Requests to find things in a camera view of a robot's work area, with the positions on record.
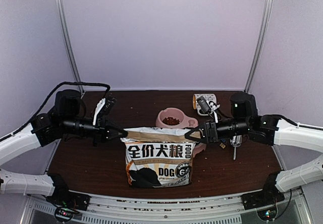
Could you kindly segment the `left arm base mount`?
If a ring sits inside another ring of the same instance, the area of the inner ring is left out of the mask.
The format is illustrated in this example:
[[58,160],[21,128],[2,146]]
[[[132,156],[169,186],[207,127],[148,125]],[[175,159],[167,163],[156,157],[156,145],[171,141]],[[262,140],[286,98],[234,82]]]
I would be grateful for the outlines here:
[[90,202],[89,195],[70,191],[62,195],[45,196],[45,199],[55,207],[53,215],[61,223],[81,216],[81,211],[86,211]]

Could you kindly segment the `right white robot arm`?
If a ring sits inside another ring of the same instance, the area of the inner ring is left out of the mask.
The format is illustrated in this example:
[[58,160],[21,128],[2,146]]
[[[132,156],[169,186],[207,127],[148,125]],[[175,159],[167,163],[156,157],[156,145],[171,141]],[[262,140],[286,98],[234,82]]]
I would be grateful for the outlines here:
[[[245,92],[231,95],[230,103],[231,118],[206,121],[187,132],[185,138],[208,144],[247,135],[250,140],[269,146],[295,146],[322,152],[322,127],[296,123],[283,115],[260,116],[255,97]],[[258,198],[268,205],[277,198],[278,192],[318,180],[322,180],[322,156],[291,170],[270,174]]]

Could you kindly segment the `pink double pet bowl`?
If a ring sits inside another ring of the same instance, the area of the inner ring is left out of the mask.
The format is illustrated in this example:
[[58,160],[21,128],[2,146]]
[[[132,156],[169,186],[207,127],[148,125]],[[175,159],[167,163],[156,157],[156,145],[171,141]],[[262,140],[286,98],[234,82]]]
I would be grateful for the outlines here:
[[[162,120],[167,117],[174,117],[179,119],[181,122],[175,126],[165,125]],[[169,107],[158,113],[156,118],[156,127],[157,128],[167,128],[167,129],[189,129],[197,127],[198,121],[195,118],[189,117],[184,114],[184,112],[178,108]]]

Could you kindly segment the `metal food scoop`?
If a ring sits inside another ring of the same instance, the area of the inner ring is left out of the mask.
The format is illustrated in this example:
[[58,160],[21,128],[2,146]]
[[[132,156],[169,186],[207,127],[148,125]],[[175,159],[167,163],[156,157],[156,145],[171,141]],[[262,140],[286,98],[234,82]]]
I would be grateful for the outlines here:
[[237,148],[242,144],[242,135],[233,136],[230,140],[231,146],[234,148],[233,160],[236,160]]

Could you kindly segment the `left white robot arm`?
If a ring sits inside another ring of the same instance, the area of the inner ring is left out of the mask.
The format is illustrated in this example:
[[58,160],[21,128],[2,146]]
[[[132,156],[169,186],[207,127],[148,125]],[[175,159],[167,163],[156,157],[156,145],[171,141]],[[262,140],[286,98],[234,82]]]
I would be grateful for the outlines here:
[[[94,145],[126,137],[126,130],[106,118],[115,102],[113,97],[103,98],[92,118],[80,117],[79,111],[86,109],[81,93],[73,89],[59,91],[49,112],[36,114],[27,125],[1,138],[1,164],[30,150],[45,147],[65,134],[92,138]],[[49,196],[62,206],[73,200],[67,184],[58,174],[26,175],[1,170],[1,194]]]

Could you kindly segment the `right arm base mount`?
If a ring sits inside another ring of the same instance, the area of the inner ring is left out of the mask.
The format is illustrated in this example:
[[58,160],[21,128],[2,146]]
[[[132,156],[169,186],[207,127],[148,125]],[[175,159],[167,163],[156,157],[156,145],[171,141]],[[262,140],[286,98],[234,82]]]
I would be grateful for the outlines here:
[[260,191],[250,192],[241,196],[244,209],[258,209],[257,215],[263,221],[274,221],[282,215],[279,214],[277,203],[284,201],[285,196],[275,186],[278,173],[269,174]]

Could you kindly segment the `dog food bag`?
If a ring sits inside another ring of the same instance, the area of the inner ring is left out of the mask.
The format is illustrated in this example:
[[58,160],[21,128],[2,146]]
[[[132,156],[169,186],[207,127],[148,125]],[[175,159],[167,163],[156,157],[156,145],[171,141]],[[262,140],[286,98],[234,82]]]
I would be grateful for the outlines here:
[[197,142],[186,129],[127,128],[126,174],[132,188],[170,188],[191,183]]

